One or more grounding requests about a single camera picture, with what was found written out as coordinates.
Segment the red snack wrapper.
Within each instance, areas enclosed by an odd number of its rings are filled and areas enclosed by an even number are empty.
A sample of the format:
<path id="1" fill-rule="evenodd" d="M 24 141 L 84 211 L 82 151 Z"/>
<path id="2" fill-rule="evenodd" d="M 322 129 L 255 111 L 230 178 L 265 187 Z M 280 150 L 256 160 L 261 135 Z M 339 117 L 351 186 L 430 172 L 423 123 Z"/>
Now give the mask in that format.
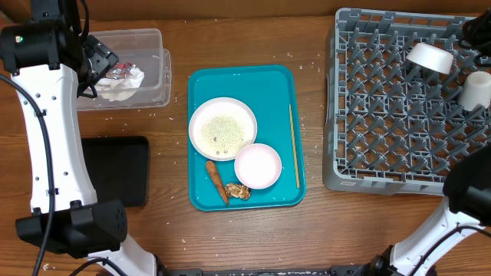
<path id="1" fill-rule="evenodd" d="M 133 64 L 124 63 L 124 64 L 116 64 L 112 69 L 110 69 L 105 77 L 110 79 L 124 79 L 130 75 L 130 71 L 133 68 Z"/>

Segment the white napkin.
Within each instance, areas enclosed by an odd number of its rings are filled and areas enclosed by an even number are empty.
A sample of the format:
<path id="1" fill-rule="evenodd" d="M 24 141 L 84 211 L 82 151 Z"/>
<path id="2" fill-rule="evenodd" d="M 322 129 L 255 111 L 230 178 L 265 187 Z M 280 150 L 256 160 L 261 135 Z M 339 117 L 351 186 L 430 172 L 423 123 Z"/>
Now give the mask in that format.
<path id="1" fill-rule="evenodd" d="M 130 75 L 124 79 L 110 79 L 103 77 L 95 85 L 97 92 L 109 101 L 124 101 L 132 97 L 143 83 L 145 73 L 135 64 Z"/>

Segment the large white plate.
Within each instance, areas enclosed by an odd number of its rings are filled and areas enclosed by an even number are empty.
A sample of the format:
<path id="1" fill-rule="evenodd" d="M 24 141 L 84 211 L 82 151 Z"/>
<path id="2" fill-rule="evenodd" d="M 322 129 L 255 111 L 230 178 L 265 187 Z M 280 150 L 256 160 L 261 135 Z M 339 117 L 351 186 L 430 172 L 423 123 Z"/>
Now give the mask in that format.
<path id="1" fill-rule="evenodd" d="M 230 161 L 253 144 L 258 123 L 252 110 L 231 97 L 216 97 L 193 112 L 188 126 L 194 149 L 214 161 Z"/>

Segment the orange carrot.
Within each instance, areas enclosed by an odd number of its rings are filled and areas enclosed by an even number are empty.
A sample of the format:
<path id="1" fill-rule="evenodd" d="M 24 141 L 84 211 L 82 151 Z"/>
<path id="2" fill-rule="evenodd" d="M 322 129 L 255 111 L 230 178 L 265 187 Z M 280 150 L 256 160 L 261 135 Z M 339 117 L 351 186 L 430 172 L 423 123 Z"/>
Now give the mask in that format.
<path id="1" fill-rule="evenodd" d="M 224 203 L 229 205 L 229 197 L 226 194 L 225 186 L 222 183 L 218 168 L 212 160 L 208 160 L 206 162 L 206 171 L 208 172 L 210 179 L 212 180 Z"/>

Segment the small pink plate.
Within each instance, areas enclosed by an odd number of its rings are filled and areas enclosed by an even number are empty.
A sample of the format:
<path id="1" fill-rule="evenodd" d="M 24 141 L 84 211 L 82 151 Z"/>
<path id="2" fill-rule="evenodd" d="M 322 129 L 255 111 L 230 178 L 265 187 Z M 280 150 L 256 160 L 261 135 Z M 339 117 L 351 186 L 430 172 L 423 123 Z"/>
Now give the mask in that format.
<path id="1" fill-rule="evenodd" d="M 267 189 L 282 173 L 279 154 L 270 146 L 253 143 L 244 147 L 234 161 L 238 180 L 250 189 Z"/>

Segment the brown food scrap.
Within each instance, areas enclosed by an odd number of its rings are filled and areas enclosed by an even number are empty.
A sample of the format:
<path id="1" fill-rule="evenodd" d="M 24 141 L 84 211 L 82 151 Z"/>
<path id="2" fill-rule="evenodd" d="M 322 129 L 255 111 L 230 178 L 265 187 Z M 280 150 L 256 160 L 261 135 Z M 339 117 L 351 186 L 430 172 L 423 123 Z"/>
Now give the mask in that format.
<path id="1" fill-rule="evenodd" d="M 241 200 L 249 200 L 252 194 L 249 187 L 237 183 L 226 184 L 225 191 L 229 198 L 237 198 Z"/>

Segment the wooden chopstick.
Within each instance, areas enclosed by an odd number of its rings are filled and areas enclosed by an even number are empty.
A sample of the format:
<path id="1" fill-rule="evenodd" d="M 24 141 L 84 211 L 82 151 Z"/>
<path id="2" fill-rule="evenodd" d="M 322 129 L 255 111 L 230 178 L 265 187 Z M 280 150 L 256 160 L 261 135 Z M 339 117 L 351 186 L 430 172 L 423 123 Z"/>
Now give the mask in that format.
<path id="1" fill-rule="evenodd" d="M 295 127 L 293 123 L 293 114 L 292 114 L 292 105 L 288 105 L 288 112 L 289 112 L 289 121 L 290 121 L 290 127 L 291 127 L 291 138 L 292 138 L 292 152 L 293 152 L 293 160 L 294 160 L 294 167 L 295 167 L 295 181 L 296 181 L 296 188 L 300 189 L 300 177 L 299 177 L 299 171 L 298 171 L 298 158 L 297 158 L 297 150 L 296 150 L 296 141 L 295 141 Z"/>

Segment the pale green bowl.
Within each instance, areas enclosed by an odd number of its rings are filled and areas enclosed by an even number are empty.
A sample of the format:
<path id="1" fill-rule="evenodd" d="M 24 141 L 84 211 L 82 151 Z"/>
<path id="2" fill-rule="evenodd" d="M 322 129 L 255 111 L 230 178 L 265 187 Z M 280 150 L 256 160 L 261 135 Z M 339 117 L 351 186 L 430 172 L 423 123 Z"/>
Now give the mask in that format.
<path id="1" fill-rule="evenodd" d="M 425 43 L 416 44 L 406 59 L 441 74 L 449 74 L 453 65 L 450 52 Z"/>

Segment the white cup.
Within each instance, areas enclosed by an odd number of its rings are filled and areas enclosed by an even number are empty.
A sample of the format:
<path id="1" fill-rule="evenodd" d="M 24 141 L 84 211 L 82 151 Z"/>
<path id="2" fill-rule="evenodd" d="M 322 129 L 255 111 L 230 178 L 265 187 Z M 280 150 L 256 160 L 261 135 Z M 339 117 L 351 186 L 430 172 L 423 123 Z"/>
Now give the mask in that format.
<path id="1" fill-rule="evenodd" d="M 469 74 L 458 98 L 458 104 L 466 111 L 490 105 L 491 75 L 485 71 Z"/>

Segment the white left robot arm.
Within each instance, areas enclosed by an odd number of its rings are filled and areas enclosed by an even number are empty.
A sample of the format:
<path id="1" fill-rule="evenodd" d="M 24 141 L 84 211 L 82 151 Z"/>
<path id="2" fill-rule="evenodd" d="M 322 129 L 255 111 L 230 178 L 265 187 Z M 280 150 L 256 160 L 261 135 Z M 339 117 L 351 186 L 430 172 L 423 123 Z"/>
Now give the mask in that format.
<path id="1" fill-rule="evenodd" d="M 95 98 L 96 83 L 118 56 L 89 32 L 83 1 L 38 0 L 31 18 L 1 32 L 1 79 L 15 88 L 31 159 L 31 215 L 18 237 L 46 252 L 80 258 L 118 275 L 164 275 L 154 254 L 128 234 L 118 199 L 98 202 L 84 161 L 76 100 Z"/>

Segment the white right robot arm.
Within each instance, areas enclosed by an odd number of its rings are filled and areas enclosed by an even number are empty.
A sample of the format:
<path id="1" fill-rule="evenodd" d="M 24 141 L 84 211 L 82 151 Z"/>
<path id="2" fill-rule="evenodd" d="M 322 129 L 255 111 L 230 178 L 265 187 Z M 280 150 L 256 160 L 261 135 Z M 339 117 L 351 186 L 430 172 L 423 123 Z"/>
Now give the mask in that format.
<path id="1" fill-rule="evenodd" d="M 436 275 L 436 263 L 465 238 L 490 226 L 490 146 L 458 162 L 443 185 L 443 200 L 403 241 L 389 246 L 353 275 Z"/>

